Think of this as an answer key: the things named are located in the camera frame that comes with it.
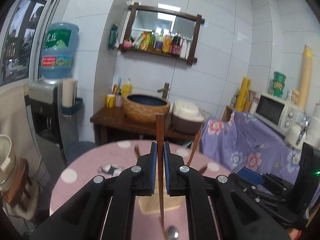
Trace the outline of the steel spoon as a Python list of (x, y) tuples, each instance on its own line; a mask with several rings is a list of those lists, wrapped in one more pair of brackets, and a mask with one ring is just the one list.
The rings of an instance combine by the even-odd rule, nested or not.
[(166, 230), (166, 239), (167, 240), (178, 240), (179, 239), (179, 231), (174, 225), (168, 226)]

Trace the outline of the brown wooden chopstick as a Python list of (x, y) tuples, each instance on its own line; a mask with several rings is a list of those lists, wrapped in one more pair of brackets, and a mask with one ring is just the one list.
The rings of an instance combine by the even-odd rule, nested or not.
[(200, 142), (200, 139), (201, 139), (201, 133), (202, 133), (202, 128), (199, 129), (199, 131), (197, 132), (197, 135), (195, 137), (193, 148), (191, 150), (191, 154), (190, 154), (189, 159), (187, 161), (187, 166), (191, 165), (191, 162), (193, 160), (194, 154), (195, 154), (195, 152), (196, 152), (196, 150), (198, 148), (198, 145), (199, 145), (199, 142)]

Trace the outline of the white electric kettle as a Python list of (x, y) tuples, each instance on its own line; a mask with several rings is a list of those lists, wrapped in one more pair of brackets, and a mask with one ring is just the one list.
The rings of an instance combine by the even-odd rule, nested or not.
[(306, 133), (310, 125), (310, 120), (306, 118), (301, 123), (296, 122), (285, 122), (285, 127), (288, 128), (284, 143), (287, 147), (291, 148), (296, 152), (301, 152), (303, 143), (306, 140)]

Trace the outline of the white microwave oven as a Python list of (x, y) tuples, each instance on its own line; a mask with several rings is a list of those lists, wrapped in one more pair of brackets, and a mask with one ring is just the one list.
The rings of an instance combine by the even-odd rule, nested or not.
[(294, 103), (266, 93), (260, 94), (254, 116), (282, 135), (305, 118), (304, 112)]

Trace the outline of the dark wooden sink table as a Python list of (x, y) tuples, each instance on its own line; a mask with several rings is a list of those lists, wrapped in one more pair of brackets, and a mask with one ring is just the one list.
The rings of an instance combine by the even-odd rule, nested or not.
[[(91, 118), (94, 125), (95, 142), (98, 145), (110, 142), (138, 139), (143, 135), (146, 139), (155, 139), (156, 125), (144, 124), (128, 118), (122, 108), (103, 107)], [(183, 144), (185, 141), (192, 141), (195, 135), (183, 134), (175, 131), (171, 125), (171, 115), (164, 118), (164, 139), (176, 144)]]

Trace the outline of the water dispenser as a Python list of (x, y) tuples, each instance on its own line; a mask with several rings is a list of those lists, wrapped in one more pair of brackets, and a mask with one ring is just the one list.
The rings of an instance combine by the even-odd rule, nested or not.
[(72, 105), (64, 106), (65, 90), (61, 79), (38, 79), (29, 85), (36, 140), (48, 168), (64, 168), (96, 147), (93, 142), (79, 140), (77, 113), (83, 108), (83, 99), (73, 92)]

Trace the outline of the woven basin sink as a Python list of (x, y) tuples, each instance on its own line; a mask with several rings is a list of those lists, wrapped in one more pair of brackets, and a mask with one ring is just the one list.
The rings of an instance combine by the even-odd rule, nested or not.
[(156, 114), (162, 113), (166, 117), (170, 110), (170, 102), (145, 94), (131, 94), (123, 98), (125, 115), (135, 122), (154, 124)]

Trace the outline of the yellow mug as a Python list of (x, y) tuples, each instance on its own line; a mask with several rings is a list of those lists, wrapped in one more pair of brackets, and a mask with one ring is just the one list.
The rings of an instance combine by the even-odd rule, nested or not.
[(107, 108), (114, 108), (116, 105), (116, 95), (107, 94), (105, 102)]

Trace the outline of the bamboo style faucet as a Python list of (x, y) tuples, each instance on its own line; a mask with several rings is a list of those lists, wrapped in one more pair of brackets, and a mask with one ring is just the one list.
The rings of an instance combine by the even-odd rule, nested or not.
[(170, 83), (167, 83), (167, 82), (166, 82), (166, 83), (164, 84), (164, 87), (163, 87), (163, 88), (160, 88), (160, 89), (157, 90), (158, 93), (162, 93), (162, 98), (163, 98), (164, 100), (167, 99), (168, 92), (169, 92), (169, 90), (170, 90), (169, 86), (170, 86)]

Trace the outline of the yellow soap bottle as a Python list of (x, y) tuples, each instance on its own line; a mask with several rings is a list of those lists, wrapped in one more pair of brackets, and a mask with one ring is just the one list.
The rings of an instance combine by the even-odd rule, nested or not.
[(132, 83), (130, 79), (128, 79), (128, 81), (121, 88), (121, 96), (123, 98), (126, 98), (131, 93), (132, 93)]

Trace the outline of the white paper cup sleeve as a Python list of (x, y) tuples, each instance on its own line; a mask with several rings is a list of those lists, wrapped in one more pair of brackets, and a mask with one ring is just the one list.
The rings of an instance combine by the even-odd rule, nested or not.
[(75, 105), (75, 89), (77, 80), (73, 77), (63, 79), (62, 84), (62, 114), (64, 117), (72, 115), (72, 109)]

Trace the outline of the dark soy sauce bottle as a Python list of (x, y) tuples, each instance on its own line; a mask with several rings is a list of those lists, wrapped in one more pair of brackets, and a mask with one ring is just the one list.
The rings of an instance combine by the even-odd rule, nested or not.
[(170, 53), (171, 55), (178, 56), (181, 48), (181, 32), (178, 31), (172, 39)]

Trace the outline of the blue water jug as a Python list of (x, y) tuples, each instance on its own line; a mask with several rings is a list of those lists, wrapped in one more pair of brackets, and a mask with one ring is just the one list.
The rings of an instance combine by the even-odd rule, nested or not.
[(40, 73), (44, 79), (63, 79), (70, 75), (78, 34), (79, 27), (72, 23), (50, 25), (41, 51)]

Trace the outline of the pink small bowl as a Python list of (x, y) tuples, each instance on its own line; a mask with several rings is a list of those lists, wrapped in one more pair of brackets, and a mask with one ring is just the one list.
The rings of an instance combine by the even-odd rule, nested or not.
[(123, 48), (124, 49), (132, 48), (132, 46), (133, 46), (133, 43), (131, 41), (129, 41), (129, 40), (123, 41)]

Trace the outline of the yellow snack packet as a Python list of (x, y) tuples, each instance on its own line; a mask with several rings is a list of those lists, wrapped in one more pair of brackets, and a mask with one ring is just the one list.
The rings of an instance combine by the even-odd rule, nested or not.
[(148, 49), (148, 46), (151, 40), (151, 32), (144, 31), (142, 32), (140, 37), (141, 37), (141, 41), (138, 49), (146, 51)]

